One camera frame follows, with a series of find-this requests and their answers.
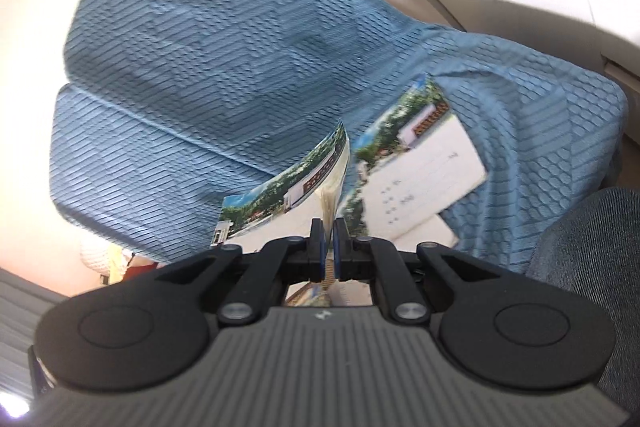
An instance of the person's leg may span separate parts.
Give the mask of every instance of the person's leg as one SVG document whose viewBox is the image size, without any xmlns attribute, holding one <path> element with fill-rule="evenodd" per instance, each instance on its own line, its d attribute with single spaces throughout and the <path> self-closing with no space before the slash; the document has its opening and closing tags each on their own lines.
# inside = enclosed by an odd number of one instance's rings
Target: person's leg
<svg viewBox="0 0 640 427">
<path fill-rule="evenodd" d="M 609 312 L 616 347 L 599 387 L 640 409 L 640 191 L 596 192 L 540 236 L 527 275 Z"/>
</svg>

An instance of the booklet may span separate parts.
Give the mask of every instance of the booklet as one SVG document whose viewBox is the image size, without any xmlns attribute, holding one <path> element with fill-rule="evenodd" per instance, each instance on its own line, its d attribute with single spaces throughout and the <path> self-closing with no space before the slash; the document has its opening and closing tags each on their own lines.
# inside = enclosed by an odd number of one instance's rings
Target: booklet
<svg viewBox="0 0 640 427">
<path fill-rule="evenodd" d="M 350 163 L 358 179 L 341 198 Z M 458 238 L 438 213 L 485 179 L 460 120 L 424 77 L 356 140 L 353 151 L 340 123 L 299 163 L 246 194 L 226 197 L 212 246 L 234 243 L 251 253 L 271 239 L 306 236 L 314 217 L 329 234 L 335 216 L 342 216 L 351 235 L 382 237 L 399 250 L 415 251 L 422 241 L 453 247 Z"/>
</svg>

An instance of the metal screw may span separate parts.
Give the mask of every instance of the metal screw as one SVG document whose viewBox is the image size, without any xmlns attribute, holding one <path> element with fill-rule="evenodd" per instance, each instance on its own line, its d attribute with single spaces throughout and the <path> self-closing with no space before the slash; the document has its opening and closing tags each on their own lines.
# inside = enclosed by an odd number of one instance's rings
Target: metal screw
<svg viewBox="0 0 640 427">
<path fill-rule="evenodd" d="M 231 321 L 241 321 L 251 315 L 252 309 L 244 302 L 229 302 L 222 308 L 222 316 Z"/>
<path fill-rule="evenodd" d="M 427 314 L 427 308 L 417 302 L 403 302 L 396 308 L 396 315 L 401 319 L 420 319 Z"/>
</svg>

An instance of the bright light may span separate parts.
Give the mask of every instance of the bright light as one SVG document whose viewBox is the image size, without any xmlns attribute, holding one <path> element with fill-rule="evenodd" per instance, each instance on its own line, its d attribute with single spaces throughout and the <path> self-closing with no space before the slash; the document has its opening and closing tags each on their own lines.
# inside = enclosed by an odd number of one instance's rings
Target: bright light
<svg viewBox="0 0 640 427">
<path fill-rule="evenodd" d="M 12 418 L 20 418 L 29 410 L 29 402 L 15 396 L 15 394 L 3 393 L 0 391 L 0 405 L 9 413 Z"/>
</svg>

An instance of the quilted fabric pattern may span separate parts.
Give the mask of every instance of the quilted fabric pattern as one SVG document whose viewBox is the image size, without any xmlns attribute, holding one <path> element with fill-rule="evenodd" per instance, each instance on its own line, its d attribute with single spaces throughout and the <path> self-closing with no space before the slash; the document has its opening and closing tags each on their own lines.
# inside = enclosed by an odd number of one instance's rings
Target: quilted fabric pattern
<svg viewBox="0 0 640 427">
<path fill-rule="evenodd" d="M 521 271 L 540 232 L 599 184 L 625 113 L 595 73 L 383 0 L 82 0 L 65 60 L 53 200 L 159 261 L 206 248 L 225 196 L 302 158 L 338 119 L 357 138 L 427 73 L 489 171 L 444 217 L 463 250 Z"/>
</svg>

